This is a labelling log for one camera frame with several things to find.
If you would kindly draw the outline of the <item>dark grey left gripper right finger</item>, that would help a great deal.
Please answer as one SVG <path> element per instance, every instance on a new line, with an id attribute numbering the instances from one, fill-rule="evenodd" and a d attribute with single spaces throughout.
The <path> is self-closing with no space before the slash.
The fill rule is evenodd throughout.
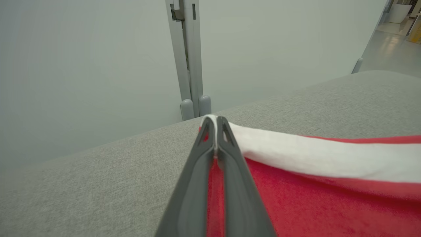
<path id="1" fill-rule="evenodd" d="M 217 117 L 216 144 L 224 180 L 225 236 L 275 237 L 275 228 L 225 117 Z"/>

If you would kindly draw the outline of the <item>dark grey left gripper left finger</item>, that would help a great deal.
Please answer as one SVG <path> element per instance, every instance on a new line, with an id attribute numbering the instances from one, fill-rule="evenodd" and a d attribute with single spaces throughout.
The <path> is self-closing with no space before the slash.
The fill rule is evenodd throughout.
<path id="1" fill-rule="evenodd" d="M 216 117 L 204 117 L 156 237 L 206 236 L 209 171 L 214 160 L 216 128 Z"/>

